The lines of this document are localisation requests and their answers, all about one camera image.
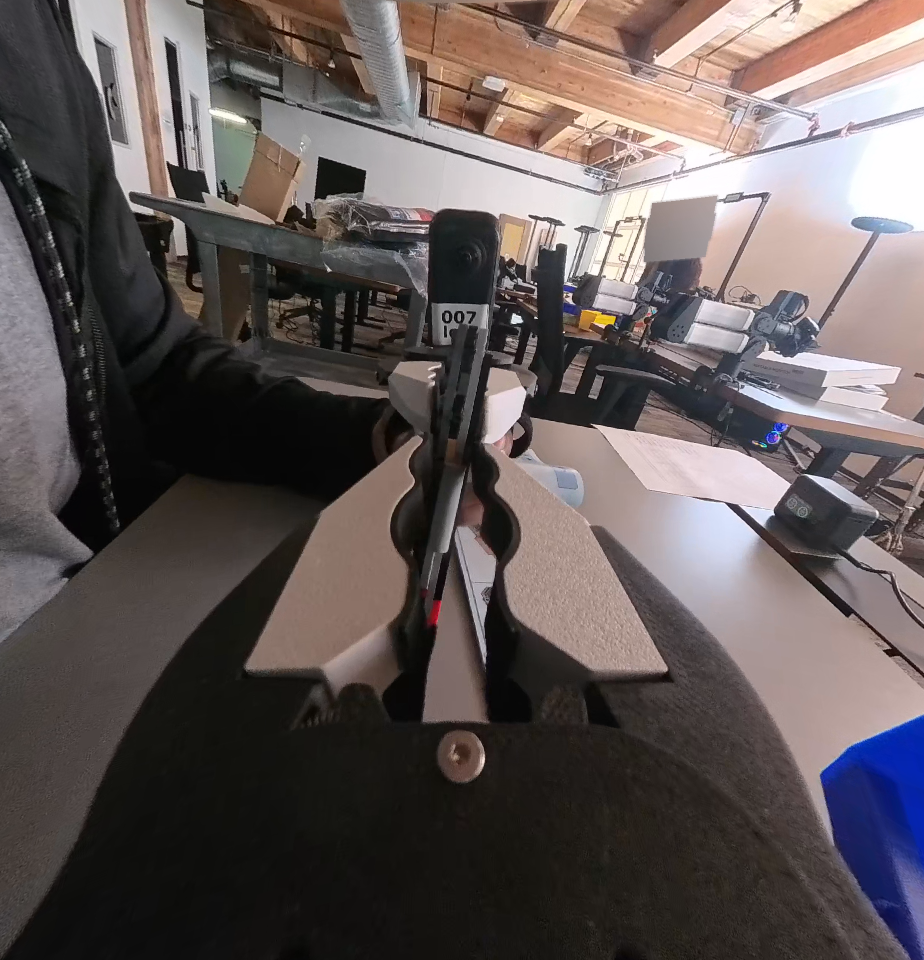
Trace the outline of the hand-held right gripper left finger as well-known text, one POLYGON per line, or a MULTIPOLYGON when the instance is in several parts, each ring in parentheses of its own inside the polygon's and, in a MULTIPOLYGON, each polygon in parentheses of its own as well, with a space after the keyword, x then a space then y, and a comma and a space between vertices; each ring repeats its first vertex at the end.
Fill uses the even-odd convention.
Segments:
POLYGON ((321 511, 246 663, 253 677, 386 689, 418 597, 428 443, 409 439, 321 511))

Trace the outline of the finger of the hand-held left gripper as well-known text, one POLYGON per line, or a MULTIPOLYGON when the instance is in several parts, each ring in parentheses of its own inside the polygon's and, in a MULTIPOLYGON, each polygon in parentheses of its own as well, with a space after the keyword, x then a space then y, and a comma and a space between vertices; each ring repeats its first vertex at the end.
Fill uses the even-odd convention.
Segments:
POLYGON ((388 378, 392 406, 413 431, 424 436, 436 430, 443 371, 437 362, 399 362, 388 378))
POLYGON ((520 418, 526 390, 512 369, 489 370, 483 398, 483 443, 502 440, 520 418))

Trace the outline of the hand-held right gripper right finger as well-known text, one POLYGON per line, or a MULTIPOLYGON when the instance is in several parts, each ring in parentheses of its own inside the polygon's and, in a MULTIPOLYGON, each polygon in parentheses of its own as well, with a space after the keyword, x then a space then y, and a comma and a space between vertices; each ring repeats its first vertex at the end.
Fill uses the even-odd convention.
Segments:
POLYGON ((517 685, 662 680, 667 665, 588 522, 499 449, 472 482, 496 560, 488 679, 517 685))

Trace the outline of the light blue instruction booklet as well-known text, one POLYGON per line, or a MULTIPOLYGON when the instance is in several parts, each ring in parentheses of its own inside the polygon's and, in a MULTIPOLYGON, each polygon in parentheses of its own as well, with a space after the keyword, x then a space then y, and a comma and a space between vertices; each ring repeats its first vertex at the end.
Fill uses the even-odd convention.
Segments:
MULTIPOLYGON (((578 509, 582 505, 584 480, 574 468, 542 462, 531 449, 512 461, 571 509, 578 509)), ((478 525, 459 526, 455 532, 455 548, 480 656, 484 662, 488 653, 485 622, 492 597, 496 558, 482 538, 478 525)))

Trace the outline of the black grey toy brick assembly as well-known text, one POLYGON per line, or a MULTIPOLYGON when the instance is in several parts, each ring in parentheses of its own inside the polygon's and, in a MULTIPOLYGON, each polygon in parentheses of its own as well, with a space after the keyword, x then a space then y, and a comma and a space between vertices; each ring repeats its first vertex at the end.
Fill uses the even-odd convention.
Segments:
POLYGON ((420 572, 425 626, 436 630, 447 576, 449 553, 460 520, 461 501, 475 444, 480 438, 483 403, 491 370, 489 332, 465 326, 452 335, 445 376, 433 414, 432 475, 434 495, 430 530, 420 572))

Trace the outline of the plastic wrapped packs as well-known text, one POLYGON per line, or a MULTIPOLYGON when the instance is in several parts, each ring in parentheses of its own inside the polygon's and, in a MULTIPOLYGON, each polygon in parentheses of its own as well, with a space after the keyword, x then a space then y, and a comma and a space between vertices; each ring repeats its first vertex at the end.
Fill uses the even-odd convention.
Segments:
POLYGON ((427 292, 432 210, 340 194, 316 200, 313 211, 326 269, 373 279, 396 274, 401 285, 427 292))

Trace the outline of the white paper sheet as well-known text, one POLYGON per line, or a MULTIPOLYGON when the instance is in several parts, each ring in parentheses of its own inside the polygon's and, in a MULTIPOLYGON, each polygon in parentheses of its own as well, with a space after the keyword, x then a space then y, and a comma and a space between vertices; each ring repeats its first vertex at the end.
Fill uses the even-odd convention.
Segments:
POLYGON ((732 449, 599 425, 596 430, 648 491, 771 510, 790 483, 732 449))

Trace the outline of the brown cardboard box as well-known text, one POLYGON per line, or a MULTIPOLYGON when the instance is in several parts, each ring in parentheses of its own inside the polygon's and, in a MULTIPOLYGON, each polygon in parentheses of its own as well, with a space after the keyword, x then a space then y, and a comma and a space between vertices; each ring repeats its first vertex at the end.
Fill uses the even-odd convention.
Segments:
POLYGON ((303 174, 304 162, 300 157, 260 132, 238 193, 238 205, 280 223, 295 203, 303 174))

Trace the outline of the flat white box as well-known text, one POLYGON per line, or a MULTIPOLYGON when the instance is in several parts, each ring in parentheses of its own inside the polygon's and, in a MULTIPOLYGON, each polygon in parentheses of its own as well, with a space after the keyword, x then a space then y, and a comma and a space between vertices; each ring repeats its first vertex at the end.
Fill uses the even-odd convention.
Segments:
POLYGON ((783 357, 767 351, 747 362, 743 370, 780 390, 814 402, 825 402, 853 409, 881 411, 888 394, 901 373, 898 366, 886 366, 806 351, 795 357, 783 357))

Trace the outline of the wooden work table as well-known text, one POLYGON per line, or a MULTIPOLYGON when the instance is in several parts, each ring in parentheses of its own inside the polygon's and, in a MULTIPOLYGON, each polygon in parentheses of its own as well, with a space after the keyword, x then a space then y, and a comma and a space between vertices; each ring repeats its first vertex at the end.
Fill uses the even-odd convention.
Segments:
POLYGON ((675 387, 675 402, 750 450, 767 450, 765 436, 776 426, 809 439, 816 451, 809 474, 832 478, 853 454, 870 457, 924 457, 924 425, 885 411, 868 411, 803 397, 781 387, 709 381, 720 355, 682 344, 651 342, 634 352, 640 369, 675 387))

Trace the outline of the person's grey shirt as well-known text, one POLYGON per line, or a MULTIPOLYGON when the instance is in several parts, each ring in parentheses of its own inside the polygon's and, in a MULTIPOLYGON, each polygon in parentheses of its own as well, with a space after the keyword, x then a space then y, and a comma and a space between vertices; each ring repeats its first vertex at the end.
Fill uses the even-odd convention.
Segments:
POLYGON ((48 304, 0 180, 0 644, 92 556, 59 518, 80 474, 48 304))

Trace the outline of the person's black jacket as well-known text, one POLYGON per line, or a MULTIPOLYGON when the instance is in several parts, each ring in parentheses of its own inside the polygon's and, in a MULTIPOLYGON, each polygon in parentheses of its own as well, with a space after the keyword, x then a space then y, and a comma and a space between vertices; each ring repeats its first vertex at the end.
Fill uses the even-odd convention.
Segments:
POLYGON ((46 295, 81 466, 61 521, 93 550, 151 504, 171 468, 150 448, 133 389, 180 341, 211 337, 152 265, 113 162, 56 4, 0 2, 0 179, 46 295))

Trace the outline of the blue plastic storage bin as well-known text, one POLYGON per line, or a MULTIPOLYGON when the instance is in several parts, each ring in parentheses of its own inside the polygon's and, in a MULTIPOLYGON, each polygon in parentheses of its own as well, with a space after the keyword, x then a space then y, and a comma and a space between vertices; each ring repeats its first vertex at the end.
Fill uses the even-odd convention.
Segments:
POLYGON ((821 774, 835 845, 911 958, 924 959, 924 715, 821 774))

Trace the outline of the black floor lamp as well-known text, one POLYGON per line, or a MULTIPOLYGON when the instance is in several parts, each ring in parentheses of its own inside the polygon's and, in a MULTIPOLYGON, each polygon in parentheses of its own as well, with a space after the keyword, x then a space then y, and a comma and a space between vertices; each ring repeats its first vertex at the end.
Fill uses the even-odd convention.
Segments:
POLYGON ((834 314, 836 308, 839 306, 840 301, 851 287, 852 282, 855 280, 859 271, 872 253, 878 240, 883 235, 909 234, 914 229, 913 225, 909 222, 883 217, 856 217, 852 219, 852 227, 857 231, 867 234, 868 239, 858 257, 852 264, 851 269, 848 271, 847 275, 836 289, 821 317, 818 318, 817 324, 820 330, 825 327, 829 319, 834 314))

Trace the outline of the silver ventilation duct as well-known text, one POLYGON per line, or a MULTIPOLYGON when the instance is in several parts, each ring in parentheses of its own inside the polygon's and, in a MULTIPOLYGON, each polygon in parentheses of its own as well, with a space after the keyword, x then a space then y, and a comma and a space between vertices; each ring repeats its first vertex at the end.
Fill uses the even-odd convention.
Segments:
POLYGON ((420 115, 421 81, 407 66, 395 1, 341 1, 362 61, 372 81, 381 117, 414 128, 420 115))

